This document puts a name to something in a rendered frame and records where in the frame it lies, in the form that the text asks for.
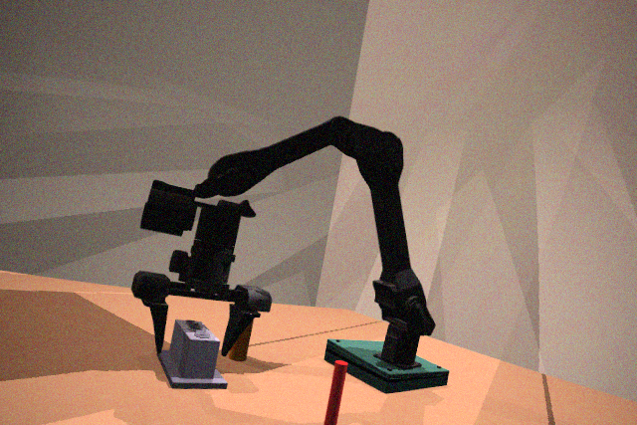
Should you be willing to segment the orange-brown cylinder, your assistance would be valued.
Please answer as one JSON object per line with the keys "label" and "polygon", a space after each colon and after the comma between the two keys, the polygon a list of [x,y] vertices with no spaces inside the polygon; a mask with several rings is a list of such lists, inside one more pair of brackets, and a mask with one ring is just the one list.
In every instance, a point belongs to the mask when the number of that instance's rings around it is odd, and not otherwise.
{"label": "orange-brown cylinder", "polygon": [[239,335],[238,340],[229,351],[229,358],[234,361],[245,361],[248,355],[248,346],[252,333],[254,321],[245,328],[245,330]]}

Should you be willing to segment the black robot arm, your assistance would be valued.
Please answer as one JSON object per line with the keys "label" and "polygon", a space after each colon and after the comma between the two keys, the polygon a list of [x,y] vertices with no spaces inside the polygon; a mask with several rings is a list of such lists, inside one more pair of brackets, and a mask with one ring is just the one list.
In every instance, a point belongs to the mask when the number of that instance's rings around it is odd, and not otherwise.
{"label": "black robot arm", "polygon": [[196,202],[195,197],[241,195],[276,169],[329,145],[356,159],[371,192],[382,264],[379,280],[372,281],[374,301],[382,320],[389,322],[382,352],[373,356],[402,370],[420,367],[415,361],[419,338],[431,335],[436,325],[422,284],[410,267],[398,189],[403,145],[391,131],[338,115],[272,145],[222,156],[193,190],[153,180],[140,228],[181,237],[183,231],[192,231],[200,207],[194,239],[235,246],[241,217],[256,216],[248,200],[240,204],[219,200],[215,206]]}

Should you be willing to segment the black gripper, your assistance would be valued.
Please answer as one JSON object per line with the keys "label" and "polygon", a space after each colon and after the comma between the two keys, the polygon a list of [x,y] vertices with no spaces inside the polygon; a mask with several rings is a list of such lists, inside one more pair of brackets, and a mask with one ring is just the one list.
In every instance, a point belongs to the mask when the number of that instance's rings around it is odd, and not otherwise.
{"label": "black gripper", "polygon": [[165,299],[169,295],[235,303],[229,304],[229,321],[221,351],[223,356],[228,354],[250,322],[260,317],[258,312],[271,310],[270,292],[246,285],[229,289],[230,266],[236,257],[233,255],[234,248],[194,239],[185,283],[170,282],[164,274],[142,270],[134,274],[130,290],[135,298],[141,299],[150,308],[157,353],[161,353],[163,348],[168,311]]}

